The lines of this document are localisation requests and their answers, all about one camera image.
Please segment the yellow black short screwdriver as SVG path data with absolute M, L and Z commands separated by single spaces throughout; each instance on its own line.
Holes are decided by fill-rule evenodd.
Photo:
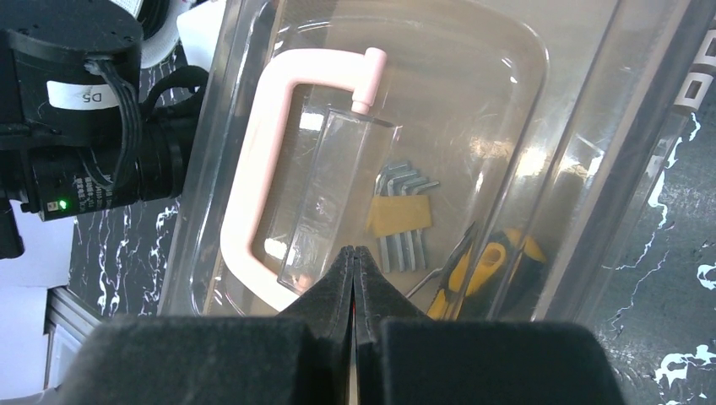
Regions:
M 408 291 L 412 298 L 432 279 L 437 278 L 436 293 L 426 314 L 433 320 L 468 320 L 486 317 L 503 283 L 507 291 L 502 308 L 511 310 L 536 286 L 545 273 L 548 256 L 532 236 L 520 229 L 505 228 L 492 233 L 476 263 L 470 262 L 477 236 L 477 223 L 465 230 L 442 267 L 430 271 Z

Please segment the beige translucent plastic toolbox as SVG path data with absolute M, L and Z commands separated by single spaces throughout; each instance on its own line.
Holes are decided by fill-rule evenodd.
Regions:
M 713 26 L 712 1 L 225 1 L 163 316 L 273 315 L 343 246 L 426 314 L 471 223 L 534 237 L 548 264 L 511 309 L 584 317 L 602 263 L 654 183 L 650 163 Z M 426 267 L 385 273 L 366 220 L 380 169 L 428 190 Z

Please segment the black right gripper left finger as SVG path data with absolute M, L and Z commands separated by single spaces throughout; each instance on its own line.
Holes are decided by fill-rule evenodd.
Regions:
M 61 404 L 345 404 L 355 250 L 276 316 L 117 317 L 73 361 Z

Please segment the yellow hex key set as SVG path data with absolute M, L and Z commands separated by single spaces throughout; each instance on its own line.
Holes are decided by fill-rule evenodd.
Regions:
M 425 192 L 439 185 L 409 161 L 389 163 L 379 170 L 366 231 L 377 239 L 385 273 L 426 267 L 422 231 L 432 226 L 432 214 Z

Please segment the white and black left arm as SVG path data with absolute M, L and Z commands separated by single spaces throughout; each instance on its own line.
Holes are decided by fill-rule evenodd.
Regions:
M 111 1 L 2 2 L 2 258 L 25 250 L 12 202 L 52 221 L 182 193 L 209 75 L 141 98 L 143 37 Z

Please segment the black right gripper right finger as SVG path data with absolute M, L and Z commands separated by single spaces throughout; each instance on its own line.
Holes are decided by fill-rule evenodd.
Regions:
M 565 322 L 433 321 L 358 246 L 353 262 L 360 404 L 622 404 L 605 351 Z

